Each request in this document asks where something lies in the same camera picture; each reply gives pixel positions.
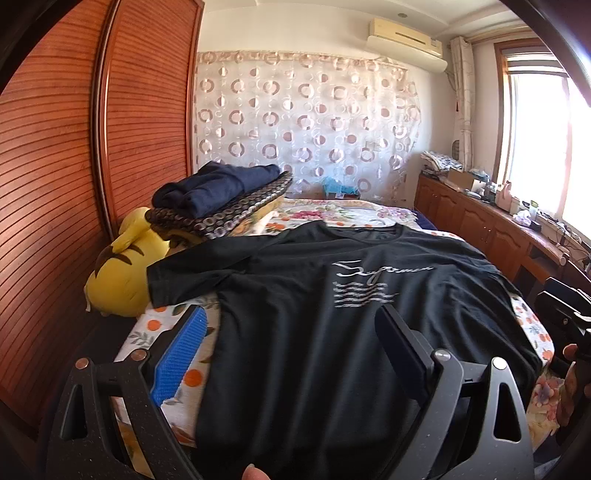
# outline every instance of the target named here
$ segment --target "folded fabric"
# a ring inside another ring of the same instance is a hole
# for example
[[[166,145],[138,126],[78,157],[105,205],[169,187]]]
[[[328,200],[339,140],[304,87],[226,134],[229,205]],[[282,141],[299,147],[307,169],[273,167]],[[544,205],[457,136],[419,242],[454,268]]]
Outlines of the folded fabric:
[[[156,208],[170,208],[188,218],[203,218],[235,197],[279,177],[277,165],[235,167],[209,162],[195,175],[161,186],[152,197]]]
[[[285,171],[276,180],[254,192],[235,197],[205,218],[190,218],[170,208],[153,208],[146,212],[145,218],[151,224],[152,230],[155,230],[162,238],[168,238],[170,234],[178,235],[180,231],[201,238],[218,238],[229,234],[239,227],[243,220],[255,215],[255,212],[282,196],[291,184],[291,180],[291,173]],[[181,236],[196,243],[191,236]]]
[[[463,170],[463,165],[447,155],[437,152],[426,151],[421,153],[421,158],[426,160],[429,167],[435,171],[449,171],[450,167],[456,170]]]

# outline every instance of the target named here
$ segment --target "circle pattern curtain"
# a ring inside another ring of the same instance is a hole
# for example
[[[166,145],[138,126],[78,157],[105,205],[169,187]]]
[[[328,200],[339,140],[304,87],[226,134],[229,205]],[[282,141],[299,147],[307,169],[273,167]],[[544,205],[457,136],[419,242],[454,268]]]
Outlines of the circle pattern curtain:
[[[389,59],[202,52],[193,102],[195,168],[276,163],[292,172],[294,197],[319,197],[333,177],[389,205],[421,120],[408,69]]]

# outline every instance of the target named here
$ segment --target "plush toy ear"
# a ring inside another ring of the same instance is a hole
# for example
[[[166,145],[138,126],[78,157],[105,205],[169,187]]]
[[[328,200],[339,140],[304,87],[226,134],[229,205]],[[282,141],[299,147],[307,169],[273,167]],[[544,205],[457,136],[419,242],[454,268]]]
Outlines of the plush toy ear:
[[[114,254],[119,254],[129,248],[133,242],[150,229],[150,224],[144,216],[147,210],[145,207],[137,208],[125,217],[119,229],[121,234],[111,243]]]

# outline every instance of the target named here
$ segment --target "cabinet door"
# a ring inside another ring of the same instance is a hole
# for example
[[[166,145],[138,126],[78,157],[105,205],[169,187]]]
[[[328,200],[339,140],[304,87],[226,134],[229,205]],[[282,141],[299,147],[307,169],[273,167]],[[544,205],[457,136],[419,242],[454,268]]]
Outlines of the cabinet door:
[[[456,233],[454,217],[457,212],[457,193],[441,192],[437,202],[437,213],[435,214],[435,226],[444,231]]]
[[[473,247],[486,253],[486,239],[492,224],[492,218],[485,212],[466,205],[460,220],[458,235]]]
[[[435,223],[435,217],[437,216],[437,209],[439,207],[439,200],[440,200],[439,190],[433,189],[431,191],[431,199],[429,200],[429,208],[425,213],[425,216]]]
[[[432,196],[433,191],[431,187],[424,181],[422,181],[422,179],[419,179],[417,194],[414,201],[414,207],[425,216],[427,216],[427,212],[429,210],[429,203],[431,202]]]
[[[497,223],[489,234],[486,243],[486,257],[509,280],[513,280],[519,270],[521,255],[525,254],[527,242],[516,232]]]

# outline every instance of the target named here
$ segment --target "cardboard box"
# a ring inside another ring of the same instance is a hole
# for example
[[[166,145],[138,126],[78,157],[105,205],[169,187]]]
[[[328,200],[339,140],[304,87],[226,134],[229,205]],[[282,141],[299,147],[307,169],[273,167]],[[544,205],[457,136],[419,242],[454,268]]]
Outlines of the cardboard box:
[[[485,182],[478,180],[471,173],[467,171],[455,170],[453,168],[449,169],[447,179],[460,187],[462,190],[466,189],[470,190],[471,192],[476,192],[486,185]]]

